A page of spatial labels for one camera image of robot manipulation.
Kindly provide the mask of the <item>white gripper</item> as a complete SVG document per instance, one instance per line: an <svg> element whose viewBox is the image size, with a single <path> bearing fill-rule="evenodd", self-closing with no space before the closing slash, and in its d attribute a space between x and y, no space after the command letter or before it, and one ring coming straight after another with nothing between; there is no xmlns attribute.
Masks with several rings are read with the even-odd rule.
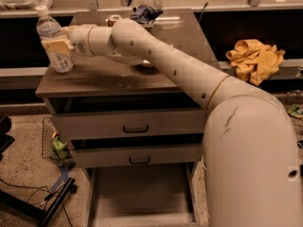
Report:
<svg viewBox="0 0 303 227"><path fill-rule="evenodd" d="M52 39L42 41L44 49L48 52L69 55L74 49L79 55L93 57L89 43L89 35L96 25L64 26L61 33L67 35L68 39Z"/></svg>

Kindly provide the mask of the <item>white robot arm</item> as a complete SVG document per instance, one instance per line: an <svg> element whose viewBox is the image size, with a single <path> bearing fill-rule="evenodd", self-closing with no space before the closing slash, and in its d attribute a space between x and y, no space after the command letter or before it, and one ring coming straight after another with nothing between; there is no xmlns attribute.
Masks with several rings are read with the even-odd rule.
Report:
<svg viewBox="0 0 303 227"><path fill-rule="evenodd" d="M276 97L161 42L131 19L66 26L43 47L127 64L148 61L208 111L209 227L303 227L296 134Z"/></svg>

